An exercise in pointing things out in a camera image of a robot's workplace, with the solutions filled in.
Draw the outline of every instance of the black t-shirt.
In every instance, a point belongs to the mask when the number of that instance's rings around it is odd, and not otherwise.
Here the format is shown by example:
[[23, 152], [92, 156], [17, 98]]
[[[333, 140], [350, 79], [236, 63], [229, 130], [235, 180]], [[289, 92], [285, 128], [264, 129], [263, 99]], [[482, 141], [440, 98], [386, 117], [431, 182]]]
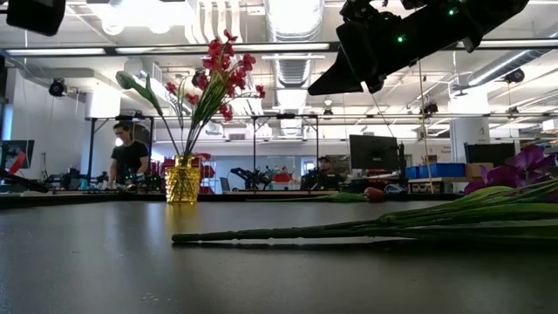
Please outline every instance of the black t-shirt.
[[141, 157], [147, 157], [147, 147], [138, 141], [134, 141], [130, 146], [115, 147], [112, 150], [111, 158], [116, 160], [119, 174], [128, 169], [136, 173], [141, 167]]

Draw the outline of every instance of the dark table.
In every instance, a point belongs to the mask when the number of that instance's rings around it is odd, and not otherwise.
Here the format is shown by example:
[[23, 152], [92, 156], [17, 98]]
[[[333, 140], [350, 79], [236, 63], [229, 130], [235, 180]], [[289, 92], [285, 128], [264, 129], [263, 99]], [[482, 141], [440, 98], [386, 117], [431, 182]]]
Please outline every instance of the dark table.
[[552, 251], [170, 241], [182, 231], [346, 222], [427, 205], [108, 202], [0, 211], [0, 313], [558, 312]]

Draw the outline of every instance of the blue bin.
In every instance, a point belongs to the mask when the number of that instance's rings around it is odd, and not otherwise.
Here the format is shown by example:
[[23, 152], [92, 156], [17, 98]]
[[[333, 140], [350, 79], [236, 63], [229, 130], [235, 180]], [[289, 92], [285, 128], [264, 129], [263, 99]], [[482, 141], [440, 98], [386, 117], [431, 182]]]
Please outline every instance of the blue bin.
[[[435, 163], [430, 165], [432, 178], [463, 178], [465, 177], [465, 164], [463, 163]], [[420, 179], [428, 178], [426, 166], [420, 166], [418, 171]]]
[[419, 178], [419, 166], [407, 167], [405, 168], [405, 178], [407, 179], [418, 179]]

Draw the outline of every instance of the cardboard box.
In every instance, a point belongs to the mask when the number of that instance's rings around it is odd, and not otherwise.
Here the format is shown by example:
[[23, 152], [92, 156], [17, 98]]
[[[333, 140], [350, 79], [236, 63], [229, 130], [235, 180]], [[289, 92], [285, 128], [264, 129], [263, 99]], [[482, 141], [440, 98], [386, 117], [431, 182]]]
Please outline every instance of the cardboard box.
[[482, 175], [480, 175], [480, 166], [485, 167], [487, 170], [494, 169], [494, 164], [492, 162], [466, 164], [465, 177], [472, 179], [481, 178]]

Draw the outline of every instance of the yellow glass vase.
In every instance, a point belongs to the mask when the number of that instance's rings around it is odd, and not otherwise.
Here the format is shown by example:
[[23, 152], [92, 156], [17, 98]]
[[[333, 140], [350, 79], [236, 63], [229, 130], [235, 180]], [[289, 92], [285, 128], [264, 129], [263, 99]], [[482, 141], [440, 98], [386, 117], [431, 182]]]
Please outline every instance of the yellow glass vase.
[[193, 156], [176, 156], [174, 167], [167, 168], [167, 203], [190, 203], [198, 201], [201, 171], [192, 167]]

